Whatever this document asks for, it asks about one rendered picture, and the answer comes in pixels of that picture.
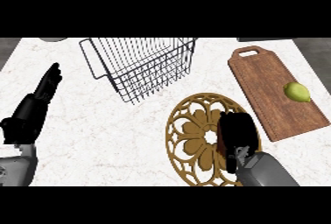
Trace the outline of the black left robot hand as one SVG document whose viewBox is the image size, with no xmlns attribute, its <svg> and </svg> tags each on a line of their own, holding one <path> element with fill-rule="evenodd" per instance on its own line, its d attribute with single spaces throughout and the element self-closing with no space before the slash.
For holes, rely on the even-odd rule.
<svg viewBox="0 0 331 224">
<path fill-rule="evenodd" d="M 46 121 L 48 106 L 61 81 L 59 64 L 55 63 L 39 82 L 36 92 L 25 96 L 15 113 L 0 122 L 5 144 L 33 144 L 36 142 Z"/>
</svg>

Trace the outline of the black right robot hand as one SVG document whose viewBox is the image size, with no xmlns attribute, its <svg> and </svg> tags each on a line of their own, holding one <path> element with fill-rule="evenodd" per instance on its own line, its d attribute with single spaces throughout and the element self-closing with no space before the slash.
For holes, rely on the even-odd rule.
<svg viewBox="0 0 331 224">
<path fill-rule="evenodd" d="M 222 112 L 222 139 L 226 147 L 225 167 L 231 174 L 237 171 L 235 149 L 249 146 L 252 156 L 259 149 L 259 135 L 252 116 L 244 113 Z"/>
</svg>

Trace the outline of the reddish brown sweet potato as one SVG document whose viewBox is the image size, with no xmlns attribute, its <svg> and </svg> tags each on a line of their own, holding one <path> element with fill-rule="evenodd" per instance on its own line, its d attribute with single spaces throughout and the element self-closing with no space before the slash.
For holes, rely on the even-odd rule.
<svg viewBox="0 0 331 224">
<path fill-rule="evenodd" d="M 226 147 L 224 144 L 224 133 L 222 133 L 222 124 L 221 124 L 221 119 L 218 122 L 218 152 L 221 155 L 225 157 L 226 156 Z"/>
</svg>

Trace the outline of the golden openwork round placemat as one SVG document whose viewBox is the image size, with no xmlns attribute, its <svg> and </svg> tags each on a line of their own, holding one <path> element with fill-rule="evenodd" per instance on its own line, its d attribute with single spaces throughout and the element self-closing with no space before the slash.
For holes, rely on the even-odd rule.
<svg viewBox="0 0 331 224">
<path fill-rule="evenodd" d="M 218 143 L 206 139 L 218 133 L 221 113 L 244 112 L 226 96 L 200 93 L 175 106 L 166 125 L 166 148 L 176 173 L 190 186 L 243 186 L 238 178 L 225 177 L 225 156 Z"/>
</svg>

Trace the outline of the brown wooden cutting board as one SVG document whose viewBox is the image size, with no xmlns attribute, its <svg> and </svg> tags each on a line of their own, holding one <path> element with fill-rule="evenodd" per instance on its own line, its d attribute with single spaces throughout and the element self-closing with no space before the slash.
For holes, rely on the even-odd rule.
<svg viewBox="0 0 331 224">
<path fill-rule="evenodd" d="M 284 86 L 296 77 L 274 51 L 257 45 L 238 48 L 228 65 L 272 142 L 331 124 L 314 101 L 286 96 Z"/>
</svg>

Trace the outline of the green lime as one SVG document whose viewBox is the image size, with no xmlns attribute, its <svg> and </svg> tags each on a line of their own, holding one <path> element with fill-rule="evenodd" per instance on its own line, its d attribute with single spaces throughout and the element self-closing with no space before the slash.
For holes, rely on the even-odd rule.
<svg viewBox="0 0 331 224">
<path fill-rule="evenodd" d="M 296 102 L 311 102 L 309 90 L 297 82 L 290 82 L 284 85 L 284 94 Z"/>
</svg>

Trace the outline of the dark grey flat object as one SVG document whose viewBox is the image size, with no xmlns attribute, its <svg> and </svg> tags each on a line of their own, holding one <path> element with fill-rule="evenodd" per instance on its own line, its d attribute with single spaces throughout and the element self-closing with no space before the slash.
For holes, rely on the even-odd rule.
<svg viewBox="0 0 331 224">
<path fill-rule="evenodd" d="M 269 41 L 284 39 L 297 39 L 297 38 L 237 38 L 238 42 L 255 42 L 255 41 Z"/>
</svg>

